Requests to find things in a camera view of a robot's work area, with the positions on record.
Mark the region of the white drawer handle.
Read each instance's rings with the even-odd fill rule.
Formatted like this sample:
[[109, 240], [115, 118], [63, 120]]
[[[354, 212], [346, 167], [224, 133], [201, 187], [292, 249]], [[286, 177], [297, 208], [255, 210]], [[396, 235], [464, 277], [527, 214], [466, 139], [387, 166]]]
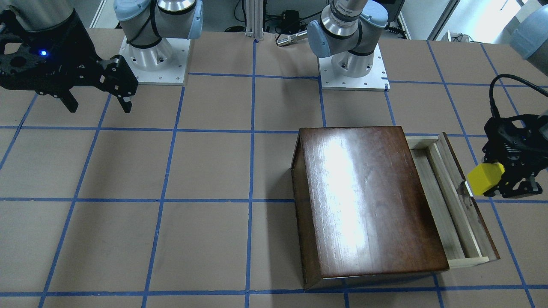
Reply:
[[460, 185], [457, 188], [457, 193], [458, 195], [461, 195], [462, 197], [471, 198], [474, 196], [466, 180], [460, 183]]

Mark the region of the light wooden drawer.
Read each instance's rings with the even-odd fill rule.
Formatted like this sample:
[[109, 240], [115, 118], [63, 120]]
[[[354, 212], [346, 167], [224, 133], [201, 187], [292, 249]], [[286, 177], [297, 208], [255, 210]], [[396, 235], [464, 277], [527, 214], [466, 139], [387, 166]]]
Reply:
[[466, 179], [447, 134], [406, 139], [450, 268], [498, 261], [500, 254], [474, 197], [457, 193]]

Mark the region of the black power adapter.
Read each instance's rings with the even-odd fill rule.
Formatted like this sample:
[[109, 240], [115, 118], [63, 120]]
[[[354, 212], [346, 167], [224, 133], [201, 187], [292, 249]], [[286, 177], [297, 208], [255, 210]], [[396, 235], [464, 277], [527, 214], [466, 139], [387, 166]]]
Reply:
[[300, 18], [300, 12], [297, 10], [286, 9], [280, 14], [280, 27], [286, 28], [297, 23]]

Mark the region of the aluminium profile post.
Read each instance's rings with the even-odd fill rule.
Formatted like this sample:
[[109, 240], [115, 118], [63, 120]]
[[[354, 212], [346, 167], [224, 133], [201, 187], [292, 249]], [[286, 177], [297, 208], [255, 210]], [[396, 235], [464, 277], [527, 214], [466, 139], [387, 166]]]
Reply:
[[262, 41], [264, 34], [264, 0], [243, 0], [245, 35], [255, 41]]

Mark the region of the yellow block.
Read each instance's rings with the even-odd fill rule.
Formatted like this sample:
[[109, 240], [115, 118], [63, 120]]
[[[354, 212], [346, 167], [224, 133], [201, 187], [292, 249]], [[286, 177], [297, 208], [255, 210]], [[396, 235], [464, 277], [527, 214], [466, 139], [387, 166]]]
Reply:
[[481, 163], [467, 174], [468, 185], [474, 195], [484, 195], [499, 184], [504, 173], [501, 163]]

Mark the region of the dark wooden drawer cabinet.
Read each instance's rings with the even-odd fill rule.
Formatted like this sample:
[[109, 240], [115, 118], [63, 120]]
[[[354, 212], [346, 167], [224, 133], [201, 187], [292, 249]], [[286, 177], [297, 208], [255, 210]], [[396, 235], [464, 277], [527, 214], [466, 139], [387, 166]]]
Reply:
[[290, 171], [304, 289], [450, 269], [400, 126], [302, 128]]

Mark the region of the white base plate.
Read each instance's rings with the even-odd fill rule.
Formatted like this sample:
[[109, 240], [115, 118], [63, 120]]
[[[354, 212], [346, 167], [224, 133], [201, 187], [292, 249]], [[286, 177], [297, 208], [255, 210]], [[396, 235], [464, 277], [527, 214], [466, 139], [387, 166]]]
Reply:
[[146, 49], [131, 46], [123, 38], [119, 54], [125, 57], [139, 85], [184, 86], [192, 40], [163, 38]]
[[318, 67], [325, 90], [388, 91], [391, 89], [379, 45], [367, 56], [346, 51], [319, 58]]

